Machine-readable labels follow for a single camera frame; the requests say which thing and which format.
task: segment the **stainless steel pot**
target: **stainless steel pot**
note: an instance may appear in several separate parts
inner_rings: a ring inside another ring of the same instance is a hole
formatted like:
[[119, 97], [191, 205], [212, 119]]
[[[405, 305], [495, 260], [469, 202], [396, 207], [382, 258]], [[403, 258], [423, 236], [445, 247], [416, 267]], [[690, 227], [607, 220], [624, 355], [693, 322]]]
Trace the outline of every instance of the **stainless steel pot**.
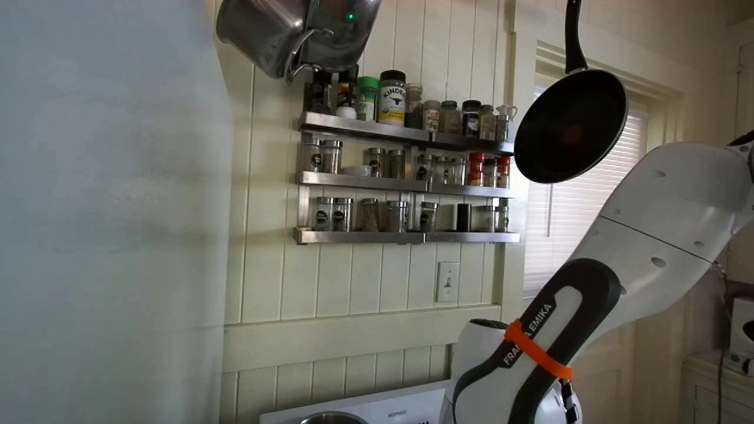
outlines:
[[350, 69], [371, 33], [382, 0], [223, 0], [217, 35], [266, 75]]
[[368, 424], [368, 422], [340, 409], [324, 409], [324, 413], [304, 418], [302, 424]]

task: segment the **black frying pan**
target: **black frying pan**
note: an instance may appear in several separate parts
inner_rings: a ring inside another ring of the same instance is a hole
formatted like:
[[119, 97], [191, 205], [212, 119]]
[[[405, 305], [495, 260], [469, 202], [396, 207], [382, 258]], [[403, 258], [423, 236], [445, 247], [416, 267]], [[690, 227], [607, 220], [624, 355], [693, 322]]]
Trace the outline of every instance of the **black frying pan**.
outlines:
[[615, 147], [626, 93], [613, 73], [587, 69], [580, 46], [581, 0], [564, 8], [564, 77], [543, 89], [525, 110], [514, 157], [540, 185], [556, 185], [590, 170]]

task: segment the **wall shelf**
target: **wall shelf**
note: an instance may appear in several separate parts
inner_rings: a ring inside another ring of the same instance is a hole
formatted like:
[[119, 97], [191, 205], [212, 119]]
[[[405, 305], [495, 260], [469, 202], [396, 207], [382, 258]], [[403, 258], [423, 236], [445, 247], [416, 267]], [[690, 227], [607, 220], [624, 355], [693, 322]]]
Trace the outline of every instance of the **wall shelf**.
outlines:
[[514, 154], [514, 144], [481, 142], [452, 134], [434, 134], [414, 128], [382, 124], [346, 121], [328, 113], [304, 113], [302, 129], [335, 133], [361, 139], [383, 139], [394, 144], [411, 144], [423, 149], [445, 149], [445, 150], [485, 150], [485, 154]]
[[394, 246], [423, 246], [423, 242], [517, 242], [521, 233], [361, 233], [361, 232], [309, 232], [295, 229], [299, 246], [329, 246], [329, 242], [394, 242]]
[[458, 195], [458, 197], [510, 197], [508, 189], [492, 189], [492, 186], [450, 186], [450, 185], [434, 185], [434, 182], [377, 180], [377, 176], [324, 175], [324, 172], [299, 172], [296, 185], [368, 189], [368, 192], [401, 192], [401, 194], [435, 194], [435, 195]]

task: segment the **orange band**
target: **orange band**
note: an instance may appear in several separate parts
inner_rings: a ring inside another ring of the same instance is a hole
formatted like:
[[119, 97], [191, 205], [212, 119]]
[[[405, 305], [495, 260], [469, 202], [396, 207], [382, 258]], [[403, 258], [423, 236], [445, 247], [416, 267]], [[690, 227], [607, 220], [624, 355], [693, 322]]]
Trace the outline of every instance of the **orange band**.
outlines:
[[533, 358], [542, 369], [545, 369], [551, 378], [573, 381], [573, 368], [564, 368], [563, 364], [553, 361], [540, 344], [534, 344], [522, 329], [521, 321], [510, 322], [504, 329], [504, 339], [516, 344], [527, 358]]

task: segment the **window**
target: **window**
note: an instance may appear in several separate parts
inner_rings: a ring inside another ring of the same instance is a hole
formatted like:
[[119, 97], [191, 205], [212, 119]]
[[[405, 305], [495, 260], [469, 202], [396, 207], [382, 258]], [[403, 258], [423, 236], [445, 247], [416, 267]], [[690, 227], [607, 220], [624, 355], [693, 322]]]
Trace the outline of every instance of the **window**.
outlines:
[[529, 185], [522, 291], [533, 296], [573, 254], [602, 202], [646, 150], [647, 108], [628, 101], [622, 137], [606, 160], [563, 185]]

